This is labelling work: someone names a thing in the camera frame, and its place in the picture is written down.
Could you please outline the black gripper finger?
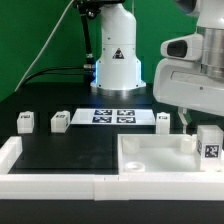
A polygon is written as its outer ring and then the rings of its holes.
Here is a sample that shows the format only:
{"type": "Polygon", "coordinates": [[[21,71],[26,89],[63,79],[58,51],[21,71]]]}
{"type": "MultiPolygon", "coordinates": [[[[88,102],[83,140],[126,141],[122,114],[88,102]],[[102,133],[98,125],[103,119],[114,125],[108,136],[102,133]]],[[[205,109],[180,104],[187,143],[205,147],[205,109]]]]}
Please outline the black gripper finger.
{"type": "Polygon", "coordinates": [[[183,133],[186,133],[187,126],[192,122],[190,113],[187,108],[179,108],[178,115],[183,125],[183,133]]]}

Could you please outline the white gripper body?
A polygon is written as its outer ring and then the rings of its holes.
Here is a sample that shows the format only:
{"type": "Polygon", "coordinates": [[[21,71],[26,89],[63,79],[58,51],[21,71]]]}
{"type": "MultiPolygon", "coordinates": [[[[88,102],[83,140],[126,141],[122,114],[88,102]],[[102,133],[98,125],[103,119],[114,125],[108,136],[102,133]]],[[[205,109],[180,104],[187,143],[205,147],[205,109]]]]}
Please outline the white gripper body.
{"type": "Polygon", "coordinates": [[[161,103],[224,116],[224,82],[202,74],[195,62],[161,60],[153,95],[161,103]]]}

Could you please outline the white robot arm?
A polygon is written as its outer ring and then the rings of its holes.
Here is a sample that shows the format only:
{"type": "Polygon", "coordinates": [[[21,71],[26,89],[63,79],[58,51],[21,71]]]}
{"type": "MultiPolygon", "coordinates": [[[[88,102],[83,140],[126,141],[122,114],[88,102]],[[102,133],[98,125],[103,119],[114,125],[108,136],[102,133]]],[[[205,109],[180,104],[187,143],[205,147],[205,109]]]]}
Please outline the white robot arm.
{"type": "MultiPolygon", "coordinates": [[[[127,96],[146,87],[136,57],[136,19],[124,1],[74,0],[85,21],[101,17],[101,57],[95,60],[86,48],[96,93],[127,96]]],[[[224,0],[173,1],[197,18],[196,30],[161,44],[153,95],[176,106],[181,117],[188,109],[224,116],[224,0]]]]}

